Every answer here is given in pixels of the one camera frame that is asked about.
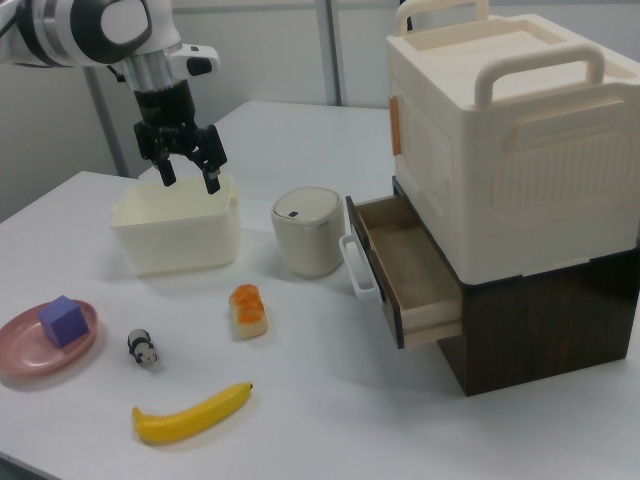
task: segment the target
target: purple cube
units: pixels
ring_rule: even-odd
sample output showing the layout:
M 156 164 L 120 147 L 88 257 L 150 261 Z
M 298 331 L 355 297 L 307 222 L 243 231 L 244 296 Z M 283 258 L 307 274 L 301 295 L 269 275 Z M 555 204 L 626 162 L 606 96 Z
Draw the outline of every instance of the purple cube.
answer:
M 44 333 L 58 348 L 70 344 L 89 331 L 80 307 L 64 295 L 38 311 Z

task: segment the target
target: pink plate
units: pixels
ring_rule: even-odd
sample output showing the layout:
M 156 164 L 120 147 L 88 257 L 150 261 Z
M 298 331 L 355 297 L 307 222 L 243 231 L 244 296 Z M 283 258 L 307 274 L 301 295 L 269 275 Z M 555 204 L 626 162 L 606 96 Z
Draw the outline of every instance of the pink plate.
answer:
M 74 300 L 84 315 L 89 331 L 69 345 L 58 348 L 44 334 L 37 312 L 38 305 L 0 329 L 0 373 L 12 376 L 35 376 L 64 367 L 84 353 L 98 333 L 98 315 L 86 302 Z

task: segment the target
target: storage box handle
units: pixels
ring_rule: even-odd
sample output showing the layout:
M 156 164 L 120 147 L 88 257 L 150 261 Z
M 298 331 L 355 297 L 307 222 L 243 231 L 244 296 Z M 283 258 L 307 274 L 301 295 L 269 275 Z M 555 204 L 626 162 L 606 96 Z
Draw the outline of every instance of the storage box handle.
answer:
M 476 14 L 478 20 L 489 18 L 489 0 L 407 0 L 396 12 L 396 36 L 401 37 L 407 34 L 407 20 L 412 15 L 442 10 L 456 5 L 476 4 Z
M 378 290 L 377 283 L 375 281 L 375 278 L 373 277 L 373 273 L 371 272 L 369 265 L 365 265 L 365 268 L 367 268 L 367 273 L 369 274 L 369 278 L 371 279 L 373 287 L 362 288 L 358 283 L 353 265 L 351 264 L 351 257 L 347 253 L 347 245 L 350 243 L 359 243 L 357 235 L 352 233 L 340 238 L 340 251 L 342 252 L 342 258 L 344 258 L 344 263 L 347 266 L 347 270 L 349 272 L 349 278 L 351 279 L 351 284 L 353 285 L 353 291 L 356 292 L 356 296 L 358 298 L 361 298 L 363 300 L 377 298 L 378 300 L 382 301 L 380 297 L 380 290 Z
M 561 45 L 540 52 L 497 58 L 486 64 L 476 79 L 475 104 L 487 108 L 493 102 L 493 84 L 512 73 L 537 70 L 573 62 L 587 62 L 587 83 L 597 85 L 604 79 L 605 59 L 596 45 Z

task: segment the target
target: open drawer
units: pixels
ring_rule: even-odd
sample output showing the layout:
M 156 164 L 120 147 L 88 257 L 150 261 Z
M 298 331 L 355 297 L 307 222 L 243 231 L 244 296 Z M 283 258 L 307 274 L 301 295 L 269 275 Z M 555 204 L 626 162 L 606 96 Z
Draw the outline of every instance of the open drawer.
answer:
M 461 335 L 462 291 L 407 201 L 347 197 L 347 209 L 398 348 Z

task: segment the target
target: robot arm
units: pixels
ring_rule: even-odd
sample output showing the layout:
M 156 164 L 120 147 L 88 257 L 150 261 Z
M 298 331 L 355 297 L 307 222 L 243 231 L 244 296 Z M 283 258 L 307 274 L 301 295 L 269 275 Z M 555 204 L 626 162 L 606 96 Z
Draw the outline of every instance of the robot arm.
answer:
M 134 127 L 142 157 L 169 186 L 169 155 L 185 155 L 213 194 L 226 155 L 216 128 L 196 125 L 187 79 L 217 70 L 219 58 L 211 47 L 183 45 L 171 11 L 171 0 L 0 0 L 0 63 L 113 65 L 142 114 Z

